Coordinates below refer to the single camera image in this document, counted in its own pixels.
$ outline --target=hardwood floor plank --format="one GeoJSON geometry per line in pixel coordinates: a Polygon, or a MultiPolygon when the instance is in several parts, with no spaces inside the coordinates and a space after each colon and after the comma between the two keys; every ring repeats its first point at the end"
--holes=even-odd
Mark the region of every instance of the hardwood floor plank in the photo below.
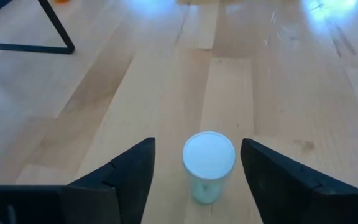
{"type": "Polygon", "coordinates": [[[210,51],[177,48],[150,117],[157,140],[155,172],[142,223],[183,223],[188,179],[181,159],[186,140],[199,130],[210,51]]]}
{"type": "Polygon", "coordinates": [[[210,4],[200,6],[191,5],[180,33],[178,45],[199,49],[212,49],[218,8],[219,4],[217,1],[211,1],[210,4]]]}
{"type": "MultiPolygon", "coordinates": [[[[112,113],[112,111],[117,110],[117,108],[112,108],[112,105],[114,105],[116,103],[121,105],[121,107],[123,107],[122,109],[126,108],[127,110],[133,110],[133,112],[126,113],[124,111],[121,111],[122,109],[118,109],[117,110],[119,113],[119,114],[117,114],[118,116],[120,116],[120,113],[125,113],[126,115],[129,116],[129,119],[130,119],[131,113],[136,114],[137,112],[139,112],[139,109],[136,109],[136,108],[131,109],[132,105],[127,105],[127,100],[122,99],[122,98],[127,98],[127,97],[131,98],[129,101],[132,101],[132,98],[133,98],[134,102],[136,102],[136,103],[134,103],[133,106],[138,106],[137,103],[146,103],[146,105],[144,105],[145,108],[149,108],[150,110],[153,109],[154,104],[153,104],[153,101],[151,101],[151,100],[155,100],[155,99],[153,99],[153,97],[158,96],[158,91],[160,91],[159,89],[161,88],[162,81],[165,78],[165,76],[161,76],[161,75],[163,75],[164,72],[169,73],[169,71],[167,70],[169,65],[164,65],[164,63],[169,62],[169,60],[166,61],[166,59],[162,59],[162,57],[170,58],[170,56],[172,54],[172,51],[170,49],[175,45],[175,41],[176,41],[177,35],[180,31],[181,24],[183,23],[183,20],[185,18],[184,17],[185,11],[186,11],[186,7],[178,7],[176,5],[173,5],[172,2],[164,2],[164,3],[162,3],[162,6],[159,6],[155,10],[152,10],[150,12],[145,11],[143,16],[140,16],[141,14],[139,15],[136,13],[132,15],[134,18],[138,18],[138,19],[142,20],[142,22],[143,22],[142,30],[138,30],[137,33],[142,33],[143,35],[134,35],[131,33],[131,35],[128,37],[122,37],[120,40],[121,45],[127,44],[128,47],[131,46],[132,48],[133,47],[135,47],[135,48],[133,48],[132,52],[131,51],[123,52],[122,54],[118,55],[118,57],[113,58],[113,62],[114,63],[117,62],[117,64],[110,63],[110,65],[119,66],[119,63],[122,61],[122,59],[125,58],[125,56],[126,57],[131,56],[131,59],[132,59],[132,53],[137,55],[137,58],[135,57],[135,59],[132,61],[131,65],[129,66],[128,71],[125,74],[125,78],[123,79],[123,81],[121,83],[121,85],[124,86],[124,87],[122,87],[123,90],[121,90],[123,92],[122,93],[120,93],[120,91],[117,92],[118,95],[113,98],[111,105],[108,109],[108,112],[106,113],[105,118],[109,117],[109,114],[112,113]],[[164,15],[167,16],[163,22],[159,21],[158,15],[160,13],[163,13],[164,15]],[[140,73],[140,71],[142,71],[142,69],[144,69],[143,74],[139,75],[139,73],[140,73]],[[138,101],[139,100],[139,99],[137,99],[138,94],[142,95],[142,97],[146,97],[146,98],[144,100],[138,101]]],[[[101,128],[102,128],[102,126],[105,126],[106,122],[107,121],[105,119],[102,121],[102,125],[99,128],[98,133],[102,131],[101,128]]],[[[142,134],[141,136],[144,136],[144,133],[142,131],[135,131],[135,130],[132,130],[132,131],[135,135],[141,133],[142,134]]],[[[97,134],[95,137],[95,141],[97,141],[99,139],[100,139],[100,136],[98,136],[98,134],[97,134]]],[[[125,142],[125,144],[128,148],[131,147],[131,144],[136,144],[136,143],[137,142],[133,142],[133,141],[125,142]]],[[[98,150],[97,148],[92,149],[94,147],[94,144],[91,146],[91,149],[88,151],[88,154],[92,150],[98,150]]]]}
{"type": "Polygon", "coordinates": [[[253,7],[252,1],[219,5],[214,57],[246,58],[253,54],[256,31],[253,7]]]}
{"type": "Polygon", "coordinates": [[[71,174],[64,169],[26,165],[16,180],[19,185],[62,185],[67,184],[71,174]]]}
{"type": "Polygon", "coordinates": [[[0,184],[15,183],[54,120],[30,116],[13,119],[0,132],[0,184]]]}
{"type": "Polygon", "coordinates": [[[325,21],[338,56],[346,67],[358,68],[358,1],[322,1],[315,13],[326,15],[325,21]]]}
{"type": "Polygon", "coordinates": [[[160,96],[170,53],[137,52],[81,163],[77,177],[118,156],[148,136],[145,131],[160,96]]]}
{"type": "Polygon", "coordinates": [[[358,187],[358,101],[329,29],[324,21],[302,26],[309,11],[300,2],[275,10],[276,24],[265,31],[283,41],[272,38],[254,61],[255,133],[310,142],[305,154],[314,160],[306,165],[358,187]]]}
{"type": "Polygon", "coordinates": [[[249,60],[213,58],[201,117],[200,131],[217,131],[236,148],[236,164],[222,198],[198,205],[189,196],[185,223],[262,223],[242,168],[243,138],[254,133],[252,69],[249,60]]]}
{"type": "Polygon", "coordinates": [[[146,27],[144,17],[128,13],[38,146],[32,164],[76,174],[140,44],[134,34],[146,27]]]}

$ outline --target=metal frame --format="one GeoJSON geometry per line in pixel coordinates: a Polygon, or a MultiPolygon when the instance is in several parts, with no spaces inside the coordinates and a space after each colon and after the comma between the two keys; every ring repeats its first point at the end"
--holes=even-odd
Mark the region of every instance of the metal frame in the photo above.
{"type": "Polygon", "coordinates": [[[75,50],[75,46],[68,36],[59,18],[56,16],[48,0],[38,0],[42,9],[47,14],[50,22],[56,28],[60,37],[63,39],[66,47],[46,47],[36,45],[21,45],[21,44],[0,44],[0,50],[17,50],[25,52],[41,52],[41,53],[53,53],[53,54],[72,54],[75,50]]]}

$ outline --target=plastic cup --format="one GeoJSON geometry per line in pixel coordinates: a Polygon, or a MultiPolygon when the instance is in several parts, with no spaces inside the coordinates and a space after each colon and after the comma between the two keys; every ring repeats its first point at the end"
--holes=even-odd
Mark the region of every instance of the plastic cup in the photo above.
{"type": "Polygon", "coordinates": [[[236,150],[222,134],[206,131],[187,140],[183,164],[190,176],[192,197],[201,204],[217,201],[235,161],[236,150]]]}

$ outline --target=white cup lid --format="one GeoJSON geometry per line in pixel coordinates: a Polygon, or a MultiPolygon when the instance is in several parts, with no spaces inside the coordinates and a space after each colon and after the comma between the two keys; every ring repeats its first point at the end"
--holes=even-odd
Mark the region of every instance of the white cup lid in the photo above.
{"type": "Polygon", "coordinates": [[[208,180],[226,176],[236,161],[236,150],[222,134],[205,131],[187,140],[183,149],[183,163],[196,177],[208,180]]]}

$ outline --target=wooden floor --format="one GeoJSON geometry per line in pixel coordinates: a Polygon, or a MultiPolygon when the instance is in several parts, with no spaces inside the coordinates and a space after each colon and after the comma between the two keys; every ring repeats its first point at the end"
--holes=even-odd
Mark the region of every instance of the wooden floor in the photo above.
{"type": "MultiPolygon", "coordinates": [[[[200,207],[185,141],[254,138],[358,187],[358,0],[71,0],[73,55],[0,51],[0,184],[67,184],[147,136],[143,223],[261,223],[237,157],[200,207]]],[[[0,42],[63,45],[37,1],[0,10],[0,42]]]]}

